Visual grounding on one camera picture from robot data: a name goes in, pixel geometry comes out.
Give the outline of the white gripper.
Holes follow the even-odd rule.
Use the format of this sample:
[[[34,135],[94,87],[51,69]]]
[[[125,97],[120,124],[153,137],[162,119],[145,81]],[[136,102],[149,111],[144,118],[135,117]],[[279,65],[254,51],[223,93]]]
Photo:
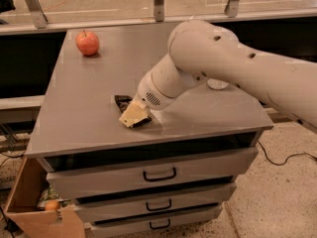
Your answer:
[[[137,94],[144,103],[140,100],[132,100],[119,118],[119,121],[128,128],[149,121],[149,108],[163,110],[173,102],[172,98],[164,96],[156,88],[150,71],[140,81]]]

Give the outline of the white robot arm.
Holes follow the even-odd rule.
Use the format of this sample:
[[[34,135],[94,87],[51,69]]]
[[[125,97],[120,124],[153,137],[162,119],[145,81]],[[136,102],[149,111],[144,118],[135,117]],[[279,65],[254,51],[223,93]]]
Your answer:
[[[167,54],[142,78],[119,121],[132,127],[211,79],[236,85],[317,131],[316,62],[250,48],[232,31],[201,20],[182,22],[172,30]]]

